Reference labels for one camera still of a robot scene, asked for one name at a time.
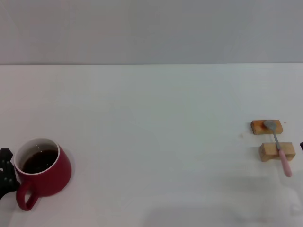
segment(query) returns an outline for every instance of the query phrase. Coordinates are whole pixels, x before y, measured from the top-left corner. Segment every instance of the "pink spoon handle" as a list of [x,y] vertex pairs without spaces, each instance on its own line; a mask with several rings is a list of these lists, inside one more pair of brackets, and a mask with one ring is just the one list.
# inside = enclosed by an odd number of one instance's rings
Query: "pink spoon handle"
[[290,169],[287,158],[286,158],[285,153],[282,149],[279,150],[279,156],[280,156],[280,159],[281,159],[281,162],[282,162],[282,166],[283,166],[285,176],[291,177],[293,175],[293,173],[292,173],[292,170]]

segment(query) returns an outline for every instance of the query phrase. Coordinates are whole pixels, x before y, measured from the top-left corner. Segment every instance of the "metal spoon head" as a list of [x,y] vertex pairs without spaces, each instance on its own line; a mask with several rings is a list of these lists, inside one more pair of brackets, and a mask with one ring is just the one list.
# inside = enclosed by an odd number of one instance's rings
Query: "metal spoon head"
[[276,130],[276,123],[273,121],[264,121],[263,124],[272,131]]

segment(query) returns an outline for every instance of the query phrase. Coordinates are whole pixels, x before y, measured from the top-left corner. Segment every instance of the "spoon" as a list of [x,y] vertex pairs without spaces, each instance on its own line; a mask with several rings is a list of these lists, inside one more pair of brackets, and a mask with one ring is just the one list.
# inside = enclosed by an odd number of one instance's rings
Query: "spoon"
[[288,161],[287,161],[287,158],[285,156],[285,153],[282,150],[281,145],[280,145],[280,143],[278,141],[278,138],[276,137],[276,134],[275,134],[276,123],[274,123],[273,121],[264,121],[264,125],[268,129],[270,129],[271,131],[273,131],[273,134],[274,134],[274,137],[275,137],[275,141],[276,141],[276,148],[279,151],[279,156],[280,156],[280,159],[281,159],[281,162],[282,162],[282,167],[283,167],[284,174],[287,177],[291,177],[293,175],[292,170],[290,169],[290,166],[288,164]]

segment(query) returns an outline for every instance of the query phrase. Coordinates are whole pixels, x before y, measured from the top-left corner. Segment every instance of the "mug handle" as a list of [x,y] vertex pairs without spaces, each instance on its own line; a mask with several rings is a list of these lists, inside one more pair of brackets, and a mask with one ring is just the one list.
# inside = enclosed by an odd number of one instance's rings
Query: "mug handle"
[[32,183],[30,181],[25,181],[20,185],[16,194],[16,199],[19,207],[25,211],[31,210],[39,198],[38,195],[31,194],[27,202],[25,202],[25,194],[30,189],[31,185]]

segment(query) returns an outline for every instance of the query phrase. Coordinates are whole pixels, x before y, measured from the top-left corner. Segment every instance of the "dark liquid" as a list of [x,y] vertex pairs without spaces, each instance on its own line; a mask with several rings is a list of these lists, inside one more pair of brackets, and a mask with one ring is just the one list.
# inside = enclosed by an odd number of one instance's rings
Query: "dark liquid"
[[40,173],[49,167],[56,161],[58,157],[58,151],[56,150],[43,150],[35,153],[30,157],[23,165],[22,171],[28,174]]

